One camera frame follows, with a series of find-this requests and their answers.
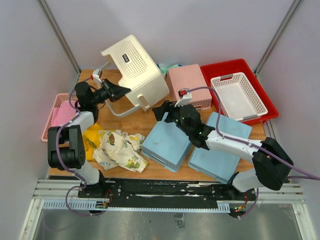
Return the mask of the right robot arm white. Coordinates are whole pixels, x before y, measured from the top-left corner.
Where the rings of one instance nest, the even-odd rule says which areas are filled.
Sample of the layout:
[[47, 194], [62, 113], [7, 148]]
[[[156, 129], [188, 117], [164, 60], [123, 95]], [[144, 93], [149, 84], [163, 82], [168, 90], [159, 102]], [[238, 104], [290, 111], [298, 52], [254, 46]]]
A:
[[195, 147], [225, 152], [253, 164], [252, 169], [235, 173], [229, 180], [226, 193], [232, 200], [238, 200], [246, 191], [259, 187], [280, 190], [294, 167], [275, 139], [267, 137], [259, 141], [224, 133], [217, 127], [204, 124], [201, 114], [191, 104], [178, 106], [176, 102], [166, 100], [152, 111], [157, 121], [174, 123]]

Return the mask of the large cream laundry basket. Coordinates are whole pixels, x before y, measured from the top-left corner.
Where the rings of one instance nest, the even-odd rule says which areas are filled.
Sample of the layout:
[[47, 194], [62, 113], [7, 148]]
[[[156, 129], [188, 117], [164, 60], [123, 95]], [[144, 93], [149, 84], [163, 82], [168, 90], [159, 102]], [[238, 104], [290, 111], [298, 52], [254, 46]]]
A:
[[169, 94], [163, 74], [134, 35], [131, 34], [101, 51], [101, 55], [115, 64], [121, 73], [118, 85], [130, 89], [125, 96], [133, 107], [116, 113], [107, 103], [113, 115], [123, 118], [139, 108], [147, 111]]

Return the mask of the white perforated basket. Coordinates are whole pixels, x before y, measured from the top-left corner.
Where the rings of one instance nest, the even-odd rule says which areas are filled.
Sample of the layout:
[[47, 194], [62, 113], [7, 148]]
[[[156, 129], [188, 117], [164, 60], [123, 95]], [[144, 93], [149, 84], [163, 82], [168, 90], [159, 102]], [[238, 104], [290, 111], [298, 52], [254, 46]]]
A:
[[262, 99], [243, 72], [213, 77], [210, 85], [215, 89], [225, 116], [247, 122], [268, 113]]

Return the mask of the red plastic tray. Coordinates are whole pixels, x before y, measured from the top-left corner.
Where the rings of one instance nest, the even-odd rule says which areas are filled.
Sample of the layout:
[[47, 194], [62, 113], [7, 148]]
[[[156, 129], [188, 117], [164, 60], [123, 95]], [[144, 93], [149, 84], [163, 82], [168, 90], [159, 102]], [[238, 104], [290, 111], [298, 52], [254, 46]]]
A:
[[262, 100], [262, 102], [264, 103], [264, 105], [268, 110], [267, 114], [261, 116], [258, 119], [245, 121], [244, 122], [245, 124], [251, 126], [258, 123], [264, 123], [268, 120], [277, 118], [279, 116], [279, 113], [276, 107], [274, 106], [272, 101], [269, 99], [267, 93], [265, 92], [262, 85], [259, 83], [258, 79], [256, 78], [253, 71], [250, 69], [249, 65], [244, 59], [239, 58], [239, 59], [234, 59], [230, 61], [207, 64], [207, 65], [201, 66], [200, 69], [205, 79], [205, 82], [208, 86], [210, 86], [211, 84], [210, 80], [215, 77], [235, 74], [238, 72], [242, 72], [245, 74], [245, 76], [248, 78], [248, 81], [251, 83], [254, 90], [257, 92], [260, 99]]

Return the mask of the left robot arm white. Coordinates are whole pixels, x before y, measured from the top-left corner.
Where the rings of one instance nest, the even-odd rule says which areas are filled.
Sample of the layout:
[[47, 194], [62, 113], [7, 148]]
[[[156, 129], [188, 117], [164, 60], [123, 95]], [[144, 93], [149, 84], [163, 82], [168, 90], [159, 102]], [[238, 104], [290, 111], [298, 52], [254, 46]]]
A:
[[62, 126], [50, 127], [47, 131], [48, 164], [51, 168], [73, 174], [81, 181], [78, 197], [103, 198], [108, 193], [105, 178], [86, 160], [83, 133], [97, 122], [99, 104], [106, 100], [116, 102], [131, 89], [104, 79], [95, 91], [86, 81], [77, 83], [74, 91], [77, 97], [75, 116]]

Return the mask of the pink perforated basket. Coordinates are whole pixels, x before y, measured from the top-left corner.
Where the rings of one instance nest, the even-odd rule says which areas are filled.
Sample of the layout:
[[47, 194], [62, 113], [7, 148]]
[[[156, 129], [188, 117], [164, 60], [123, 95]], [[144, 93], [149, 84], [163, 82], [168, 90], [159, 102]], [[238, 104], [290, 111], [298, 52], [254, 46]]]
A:
[[[165, 81], [172, 101], [177, 101], [180, 98], [178, 91], [181, 89], [191, 90], [207, 86], [198, 64], [170, 68]], [[191, 93], [191, 96], [192, 99], [188, 103], [192, 104], [197, 110], [211, 108], [212, 96], [208, 89], [195, 90]]]

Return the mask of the blue perforated basket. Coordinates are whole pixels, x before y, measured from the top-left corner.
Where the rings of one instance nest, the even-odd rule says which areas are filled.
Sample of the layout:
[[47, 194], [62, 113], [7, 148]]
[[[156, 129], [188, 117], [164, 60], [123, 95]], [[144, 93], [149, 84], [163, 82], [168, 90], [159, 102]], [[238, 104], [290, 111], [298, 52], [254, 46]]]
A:
[[167, 113], [157, 122], [141, 145], [141, 153], [171, 172], [177, 172], [192, 143], [175, 123], [166, 123]]
[[[219, 118], [218, 129], [224, 133], [246, 139], [252, 132], [251, 126], [224, 115]], [[226, 152], [196, 147], [189, 158], [188, 166], [222, 184], [227, 184], [235, 173], [239, 161], [239, 157]]]

